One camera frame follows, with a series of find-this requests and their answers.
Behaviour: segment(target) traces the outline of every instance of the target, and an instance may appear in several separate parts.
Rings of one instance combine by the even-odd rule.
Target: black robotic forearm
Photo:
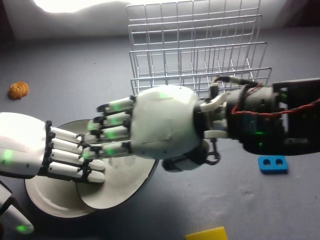
[[[250,90],[245,85],[228,95],[226,119],[230,138],[239,140],[246,151],[259,155],[301,155],[320,151],[320,104],[317,101],[320,79],[277,82],[246,96]],[[238,114],[233,112],[236,105]],[[255,114],[291,109],[295,110],[286,115]]]

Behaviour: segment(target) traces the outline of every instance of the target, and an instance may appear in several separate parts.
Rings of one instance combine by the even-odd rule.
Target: gray tabletop
[[[261,32],[271,81],[320,76],[320,28]],[[95,108],[132,94],[127,37],[54,40],[7,46],[0,53],[0,106],[55,126],[91,119]],[[11,101],[11,83],[30,93]],[[320,155],[287,157],[289,173],[263,175],[258,156],[237,141],[219,140],[215,166],[168,173],[160,166],[147,186],[120,207],[79,219],[50,217],[29,200],[22,179],[0,177],[33,214],[35,233],[7,231],[4,239],[183,240],[224,226],[230,240],[301,240],[320,235]]]

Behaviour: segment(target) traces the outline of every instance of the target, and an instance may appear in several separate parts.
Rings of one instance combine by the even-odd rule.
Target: orange swirl toy
[[[12,100],[21,99],[29,92],[29,86],[24,81],[18,81],[13,83],[10,88],[8,95]]]

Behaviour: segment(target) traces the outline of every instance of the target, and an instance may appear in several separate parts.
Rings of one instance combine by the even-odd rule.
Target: hole
[[[284,164],[284,162],[282,161],[282,159],[278,158],[277,160],[275,160],[275,163],[279,166],[282,166]]]
[[[269,159],[265,159],[265,160],[263,160],[263,164],[266,166],[270,166],[271,162]]]

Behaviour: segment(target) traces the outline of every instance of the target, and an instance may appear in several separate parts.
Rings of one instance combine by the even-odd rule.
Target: metal wire
[[[260,1],[128,5],[133,93],[180,85],[209,95],[209,83],[225,74],[267,81],[271,69],[261,68],[267,45],[256,42],[262,21]],[[224,92],[239,88],[220,84]]]

